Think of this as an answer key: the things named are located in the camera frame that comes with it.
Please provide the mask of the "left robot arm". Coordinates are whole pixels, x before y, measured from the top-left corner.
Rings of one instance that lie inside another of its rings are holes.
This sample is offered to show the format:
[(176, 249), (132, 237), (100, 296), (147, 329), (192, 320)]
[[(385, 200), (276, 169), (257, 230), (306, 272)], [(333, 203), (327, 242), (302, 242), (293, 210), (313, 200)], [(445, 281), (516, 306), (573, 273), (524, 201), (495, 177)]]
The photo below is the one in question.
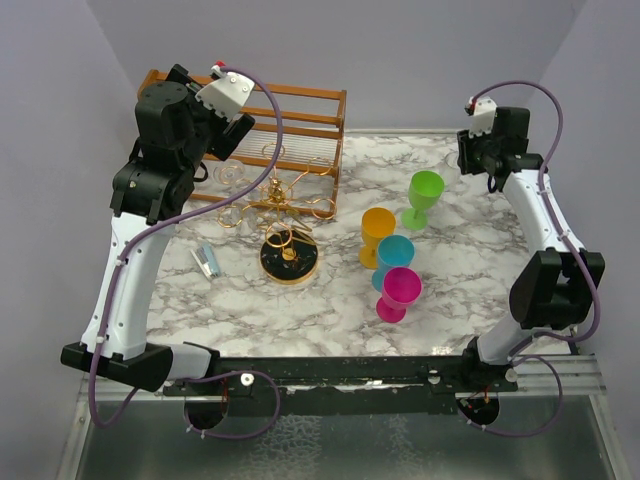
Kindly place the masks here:
[(206, 395), (220, 385), (213, 351), (147, 339), (147, 317), (160, 261), (205, 155), (227, 159), (255, 124), (243, 112), (253, 80), (221, 65), (203, 84), (175, 65), (144, 87), (135, 105), (138, 137), (115, 175), (110, 251), (91, 320), (64, 346), (62, 364), (140, 390), (186, 377)]

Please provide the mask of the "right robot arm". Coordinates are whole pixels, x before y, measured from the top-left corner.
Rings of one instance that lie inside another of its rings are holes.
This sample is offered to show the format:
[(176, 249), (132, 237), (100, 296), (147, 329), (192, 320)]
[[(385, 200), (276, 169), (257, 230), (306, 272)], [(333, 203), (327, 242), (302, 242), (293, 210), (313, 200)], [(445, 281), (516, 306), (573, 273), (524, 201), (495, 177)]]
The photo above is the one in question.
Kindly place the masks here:
[(462, 174), (486, 174), (490, 192), (502, 193), (524, 234), (530, 260), (509, 291), (509, 313), (469, 347), (476, 357), (459, 367), (461, 383), (481, 391), (540, 334), (582, 323), (605, 268), (569, 228), (551, 188), (543, 158), (528, 150), (530, 113), (482, 97), (470, 103), (471, 126), (457, 135)]

